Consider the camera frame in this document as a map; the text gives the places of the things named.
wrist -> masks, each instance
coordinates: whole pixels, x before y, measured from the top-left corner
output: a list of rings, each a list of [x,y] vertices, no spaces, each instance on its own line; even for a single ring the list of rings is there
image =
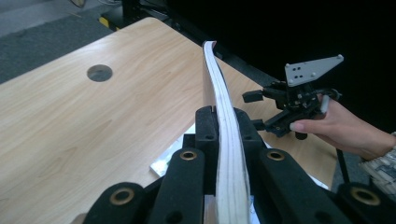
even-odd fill
[[[388,134],[379,134],[375,137],[376,144],[370,146],[367,151],[362,153],[361,157],[366,161],[371,161],[384,157],[387,153],[396,148],[396,132]]]

black plastic mechanism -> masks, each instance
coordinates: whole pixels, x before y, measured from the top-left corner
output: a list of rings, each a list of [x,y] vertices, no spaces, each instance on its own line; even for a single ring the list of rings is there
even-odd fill
[[[315,90],[311,83],[343,60],[344,57],[338,55],[305,63],[286,64],[285,81],[274,81],[269,86],[264,86],[262,90],[245,92],[243,94],[245,103],[262,101],[263,97],[267,97],[274,99],[276,108],[282,110],[265,122],[262,119],[254,120],[257,130],[265,130],[282,137],[290,132],[290,124],[295,120],[313,119],[325,113],[323,110],[326,106],[323,106],[318,95],[326,95],[338,101],[341,94],[335,89]],[[302,140],[307,134],[296,133],[296,137]]]
[[[395,223],[396,204],[382,191],[357,183],[344,184],[337,193],[317,186],[287,152],[266,148],[244,111],[236,108],[235,114],[260,223]],[[127,182],[111,186],[84,223],[203,223],[204,197],[216,194],[216,110],[199,109],[195,127],[164,177],[145,188]]]

floor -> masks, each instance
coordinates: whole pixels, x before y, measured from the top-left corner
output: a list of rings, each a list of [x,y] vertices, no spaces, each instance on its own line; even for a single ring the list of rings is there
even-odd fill
[[[85,0],[84,7],[77,7],[71,0],[1,0],[0,37],[111,2]]]

wooden table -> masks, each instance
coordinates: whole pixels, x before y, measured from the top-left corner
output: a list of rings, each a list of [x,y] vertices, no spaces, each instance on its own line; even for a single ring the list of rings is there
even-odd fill
[[[108,81],[87,70],[105,64]],[[108,187],[145,187],[149,169],[203,106],[203,50],[146,18],[0,86],[0,222],[70,223]],[[235,107],[269,119],[273,100],[245,104],[261,87],[219,60]],[[335,149],[314,135],[276,138],[312,176],[332,185]]]

black monitor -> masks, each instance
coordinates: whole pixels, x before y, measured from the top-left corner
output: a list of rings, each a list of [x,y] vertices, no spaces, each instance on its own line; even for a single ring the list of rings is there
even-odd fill
[[[394,7],[360,1],[167,0],[169,16],[202,41],[279,80],[286,63],[342,54],[344,61],[315,81],[334,88],[340,102],[386,132],[396,131]]]

